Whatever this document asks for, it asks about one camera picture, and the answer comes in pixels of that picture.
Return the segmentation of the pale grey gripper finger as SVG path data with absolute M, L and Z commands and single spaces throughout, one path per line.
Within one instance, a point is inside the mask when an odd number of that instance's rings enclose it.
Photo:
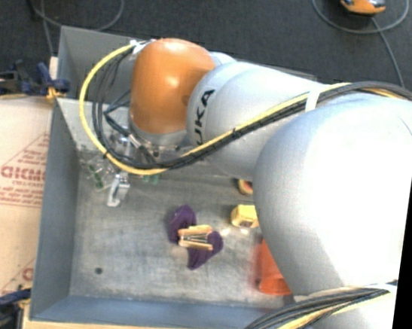
M 83 170 L 87 179 L 91 180 L 96 189 L 105 188 L 106 167 L 103 160 L 85 160 Z
M 114 179 L 110 185 L 106 205 L 118 207 L 124 201 L 130 189 L 129 179 L 124 172 L 118 172 L 114 175 Z

